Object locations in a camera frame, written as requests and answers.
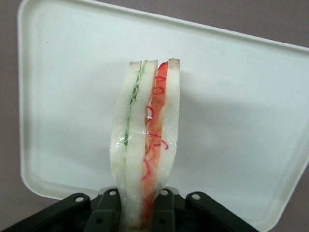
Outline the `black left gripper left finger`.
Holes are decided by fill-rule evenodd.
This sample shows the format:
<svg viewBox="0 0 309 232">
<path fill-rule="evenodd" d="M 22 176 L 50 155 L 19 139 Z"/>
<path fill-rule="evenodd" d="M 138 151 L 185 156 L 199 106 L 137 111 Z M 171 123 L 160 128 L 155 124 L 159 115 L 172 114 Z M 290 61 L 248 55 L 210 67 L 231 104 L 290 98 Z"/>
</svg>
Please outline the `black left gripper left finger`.
<svg viewBox="0 0 309 232">
<path fill-rule="evenodd" d="M 118 189 L 104 188 L 90 199 L 75 193 L 4 229 L 5 232 L 117 232 L 121 214 Z"/>
</svg>

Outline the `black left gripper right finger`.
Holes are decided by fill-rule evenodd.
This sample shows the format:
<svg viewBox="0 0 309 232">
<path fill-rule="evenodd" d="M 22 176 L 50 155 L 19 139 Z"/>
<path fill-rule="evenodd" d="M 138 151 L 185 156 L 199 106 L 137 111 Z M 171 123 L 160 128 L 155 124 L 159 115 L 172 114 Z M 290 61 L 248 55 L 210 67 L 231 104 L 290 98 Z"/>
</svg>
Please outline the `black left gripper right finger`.
<svg viewBox="0 0 309 232">
<path fill-rule="evenodd" d="M 185 198 L 164 188 L 154 201 L 151 232 L 255 232 L 256 228 L 203 192 Z"/>
</svg>

